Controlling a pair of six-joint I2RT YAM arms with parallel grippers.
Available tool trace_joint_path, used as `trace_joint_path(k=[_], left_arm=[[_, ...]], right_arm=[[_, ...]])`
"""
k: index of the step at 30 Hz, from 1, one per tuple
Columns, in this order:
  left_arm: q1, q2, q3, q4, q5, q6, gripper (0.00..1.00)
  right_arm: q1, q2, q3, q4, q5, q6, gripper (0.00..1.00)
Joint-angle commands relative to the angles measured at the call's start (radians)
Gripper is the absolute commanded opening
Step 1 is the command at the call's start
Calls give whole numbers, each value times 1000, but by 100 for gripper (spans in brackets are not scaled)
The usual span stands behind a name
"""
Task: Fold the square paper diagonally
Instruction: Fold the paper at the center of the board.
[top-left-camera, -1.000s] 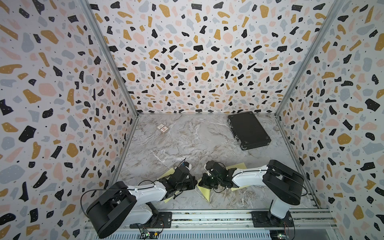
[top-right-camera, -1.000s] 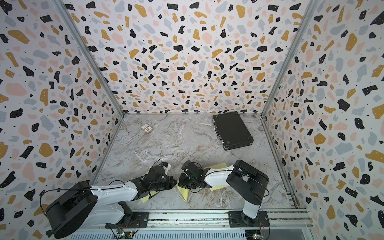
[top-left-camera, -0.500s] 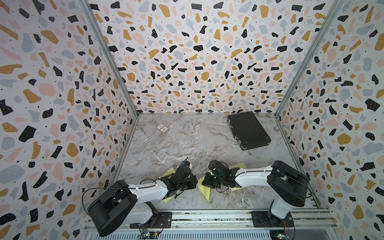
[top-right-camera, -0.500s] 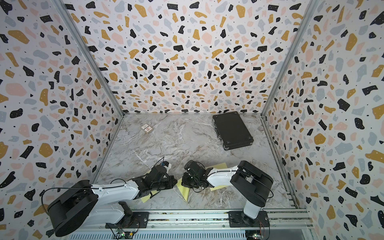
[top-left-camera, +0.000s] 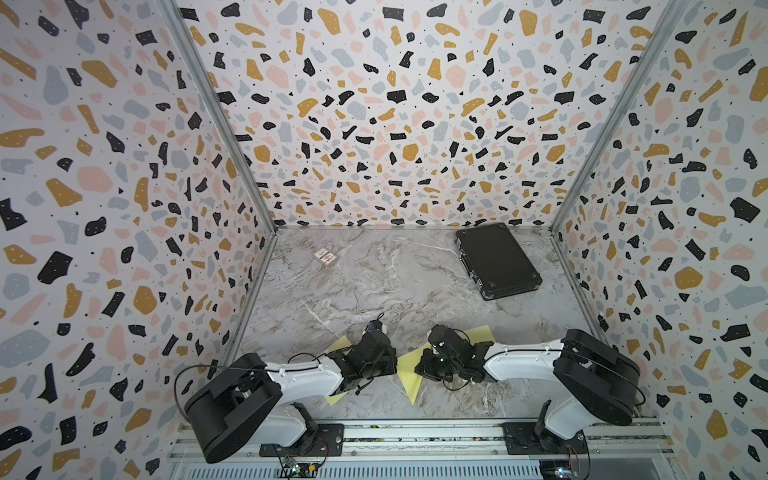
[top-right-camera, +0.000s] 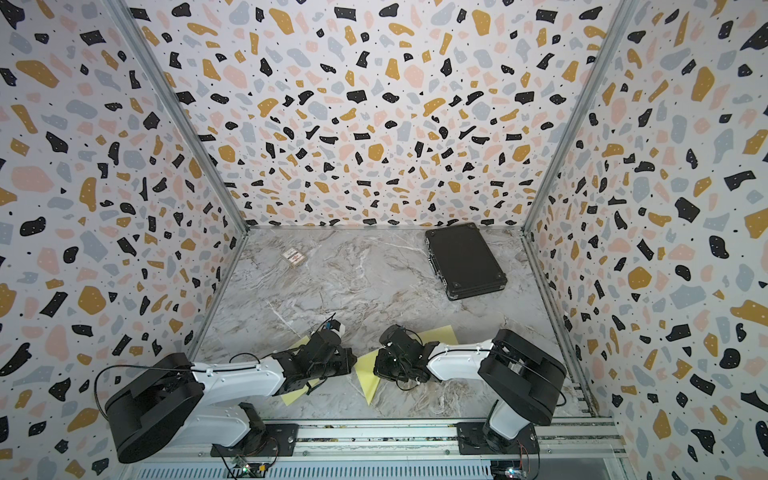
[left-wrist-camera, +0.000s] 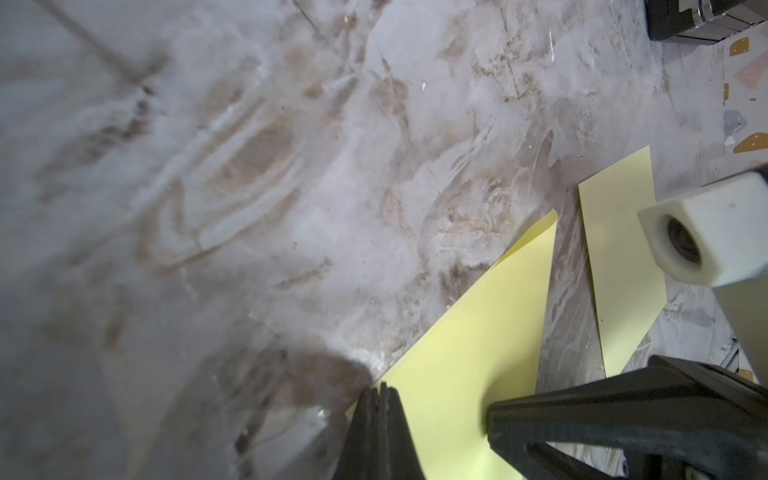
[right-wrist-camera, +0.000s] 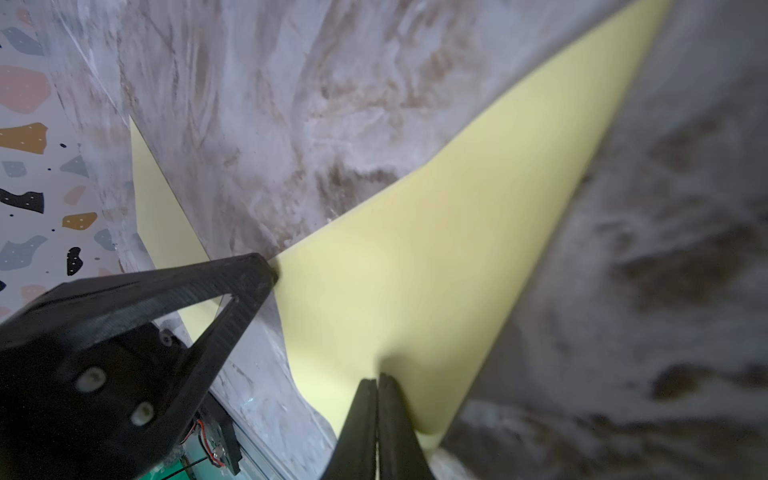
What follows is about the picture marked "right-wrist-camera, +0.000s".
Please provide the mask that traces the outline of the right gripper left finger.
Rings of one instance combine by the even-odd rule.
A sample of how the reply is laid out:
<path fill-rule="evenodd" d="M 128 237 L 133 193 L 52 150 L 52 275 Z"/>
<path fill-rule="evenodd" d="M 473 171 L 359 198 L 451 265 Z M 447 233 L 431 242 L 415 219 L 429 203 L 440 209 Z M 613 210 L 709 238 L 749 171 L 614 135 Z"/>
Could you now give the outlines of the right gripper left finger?
<path fill-rule="evenodd" d="M 137 479 L 277 282 L 259 254 L 61 284 L 1 326 L 1 475 Z"/>

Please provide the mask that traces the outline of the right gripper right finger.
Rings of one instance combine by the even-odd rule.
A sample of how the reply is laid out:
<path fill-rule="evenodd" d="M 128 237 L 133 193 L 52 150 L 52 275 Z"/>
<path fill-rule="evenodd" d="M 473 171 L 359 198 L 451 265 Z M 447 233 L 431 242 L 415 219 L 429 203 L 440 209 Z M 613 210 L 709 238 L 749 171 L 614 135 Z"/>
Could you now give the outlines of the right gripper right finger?
<path fill-rule="evenodd" d="M 357 388 L 324 479 L 432 479 L 402 389 L 386 373 Z"/>

